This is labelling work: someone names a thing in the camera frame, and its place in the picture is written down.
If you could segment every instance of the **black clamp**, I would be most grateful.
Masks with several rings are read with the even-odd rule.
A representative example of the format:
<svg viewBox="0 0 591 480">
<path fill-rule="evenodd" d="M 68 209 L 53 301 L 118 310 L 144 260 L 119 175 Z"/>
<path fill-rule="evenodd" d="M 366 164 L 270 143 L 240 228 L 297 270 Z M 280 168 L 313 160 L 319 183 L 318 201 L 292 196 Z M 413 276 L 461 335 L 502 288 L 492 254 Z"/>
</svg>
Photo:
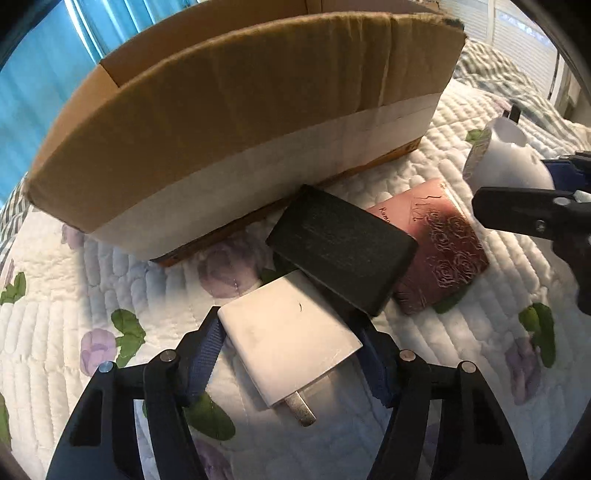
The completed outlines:
<svg viewBox="0 0 591 480">
<path fill-rule="evenodd" d="M 579 309 L 591 315 L 591 203 L 577 202 L 572 192 L 482 187 L 472 207 L 486 228 L 551 240 L 579 284 Z"/>
</svg>

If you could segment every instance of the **rose pattern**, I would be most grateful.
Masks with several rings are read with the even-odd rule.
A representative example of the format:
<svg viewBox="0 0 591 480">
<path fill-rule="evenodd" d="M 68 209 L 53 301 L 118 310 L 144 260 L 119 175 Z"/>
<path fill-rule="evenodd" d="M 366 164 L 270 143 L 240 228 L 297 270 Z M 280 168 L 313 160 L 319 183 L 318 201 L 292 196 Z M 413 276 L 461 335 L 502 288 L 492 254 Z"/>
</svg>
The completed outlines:
<svg viewBox="0 0 591 480">
<path fill-rule="evenodd" d="M 460 215 L 455 215 L 447 219 L 447 227 L 449 231 L 457 238 L 472 239 L 474 230 L 466 219 Z"/>
<path fill-rule="evenodd" d="M 112 362 L 116 355 L 115 335 L 108 330 L 95 328 L 86 332 L 80 341 L 80 370 L 92 377 L 102 362 Z"/>
<path fill-rule="evenodd" d="M 431 242 L 440 252 L 444 252 L 452 249 L 452 243 L 450 242 L 447 232 L 440 230 L 431 230 L 429 232 L 431 236 Z"/>
<path fill-rule="evenodd" d="M 85 235 L 76 228 L 72 228 L 65 223 L 61 226 L 61 243 L 68 244 L 72 250 L 77 250 L 84 246 Z"/>
<path fill-rule="evenodd" d="M 203 288 L 215 298 L 245 294 L 259 281 L 264 262 L 259 247 L 246 235 L 232 236 L 206 250 L 197 272 Z"/>
<path fill-rule="evenodd" d="M 451 287 L 457 284 L 457 275 L 452 264 L 448 260 L 438 260 L 433 257 L 427 258 L 433 275 L 437 280 L 437 285 L 441 288 Z"/>
<path fill-rule="evenodd" d="M 209 480 L 234 480 L 230 462 L 215 447 L 199 439 L 193 443 Z"/>
<path fill-rule="evenodd" d="M 515 405 L 523 405 L 535 396 L 540 386 L 541 368 L 529 338 L 517 338 L 505 352 L 511 373 L 511 393 Z"/>
<path fill-rule="evenodd" d="M 456 252 L 453 257 L 453 268 L 457 272 L 458 280 L 469 284 L 478 275 L 478 266 L 471 256 L 465 252 Z"/>
</svg>

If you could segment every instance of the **green leaf print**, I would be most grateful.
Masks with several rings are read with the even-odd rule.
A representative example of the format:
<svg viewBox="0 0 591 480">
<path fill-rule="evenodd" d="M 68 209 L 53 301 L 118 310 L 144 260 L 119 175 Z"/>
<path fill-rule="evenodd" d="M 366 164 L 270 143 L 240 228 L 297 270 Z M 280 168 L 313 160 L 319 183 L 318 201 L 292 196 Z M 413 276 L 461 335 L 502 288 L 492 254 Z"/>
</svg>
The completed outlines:
<svg viewBox="0 0 591 480">
<path fill-rule="evenodd" d="M 115 363 L 123 368 L 135 356 L 145 343 L 146 332 L 139 324 L 138 318 L 129 310 L 117 309 L 111 314 L 111 321 L 123 336 L 115 339 L 119 347 L 119 356 Z"/>
</svg>

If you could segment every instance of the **purple flower print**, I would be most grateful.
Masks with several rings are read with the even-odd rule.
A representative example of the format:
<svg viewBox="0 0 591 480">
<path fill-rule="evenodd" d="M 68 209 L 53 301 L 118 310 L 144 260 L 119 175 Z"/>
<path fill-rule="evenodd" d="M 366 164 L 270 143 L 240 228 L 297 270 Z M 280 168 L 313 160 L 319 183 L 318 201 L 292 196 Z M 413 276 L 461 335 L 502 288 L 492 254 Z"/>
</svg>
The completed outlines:
<svg viewBox="0 0 591 480">
<path fill-rule="evenodd" d="M 523 405 L 533 398 L 540 386 L 540 362 L 529 338 L 518 338 L 505 352 L 511 372 L 511 392 L 515 405 Z"/>
<path fill-rule="evenodd" d="M 197 272 L 205 290 L 218 299 L 246 293 L 258 280 L 262 255 L 245 235 L 232 236 L 203 253 Z"/>
<path fill-rule="evenodd" d="M 216 448 L 199 439 L 194 439 L 195 449 L 209 480 L 234 480 L 230 462 Z"/>
<path fill-rule="evenodd" d="M 113 361 L 116 355 L 115 335 L 108 330 L 95 328 L 86 332 L 80 342 L 80 370 L 92 377 L 102 362 Z"/>
<path fill-rule="evenodd" d="M 6 288 L 6 285 L 8 285 L 11 281 L 12 281 L 12 276 L 14 275 L 14 260 L 10 260 L 10 263 L 8 264 L 8 269 L 6 271 L 6 277 L 4 278 L 4 285 L 2 285 L 2 288 L 0 288 L 0 290 L 4 290 Z"/>
<path fill-rule="evenodd" d="M 84 237 L 85 235 L 82 232 L 65 223 L 61 226 L 61 243 L 68 244 L 68 247 L 72 250 L 84 245 Z"/>
</svg>

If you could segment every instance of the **quilted bedspread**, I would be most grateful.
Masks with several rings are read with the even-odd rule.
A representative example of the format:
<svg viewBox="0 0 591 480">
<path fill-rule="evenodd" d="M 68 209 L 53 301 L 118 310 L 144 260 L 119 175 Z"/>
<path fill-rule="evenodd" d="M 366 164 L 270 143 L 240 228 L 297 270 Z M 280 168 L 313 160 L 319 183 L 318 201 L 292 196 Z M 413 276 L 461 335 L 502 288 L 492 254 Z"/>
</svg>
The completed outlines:
<svg viewBox="0 0 591 480">
<path fill-rule="evenodd" d="M 419 150 L 328 190 L 367 208 L 442 177 L 471 219 L 472 193 L 461 174 L 470 150 L 466 133 L 507 107 L 499 96 L 452 80 Z M 527 118 L 520 126 L 540 156 L 591 150 L 585 138 L 565 142 Z M 278 216 L 162 269 L 44 213 L 28 214 L 0 277 L 11 296 L 0 306 L 0 393 L 13 455 L 33 480 L 44 478 L 66 421 L 100 362 L 146 362 L 174 348 L 211 306 L 261 285 L 265 269 L 274 268 L 264 241 Z M 490 267 L 454 308 L 409 317 L 391 301 L 374 324 L 427 362 L 455 367 L 473 361 L 508 418 L 530 477 L 537 479 L 591 396 L 591 322 L 575 306 L 576 285 L 558 279 L 529 237 L 474 226 Z M 529 347 L 518 318 L 537 301 L 554 316 L 551 368 Z M 317 417 L 306 429 L 285 406 L 264 406 L 229 342 L 206 391 L 187 418 L 210 480 L 364 479 L 389 419 L 355 358 L 303 390 Z M 436 404 L 433 410 L 423 474 L 433 460 L 429 441 L 435 441 Z M 136 417 L 145 476 L 157 479 L 141 402 Z"/>
</svg>

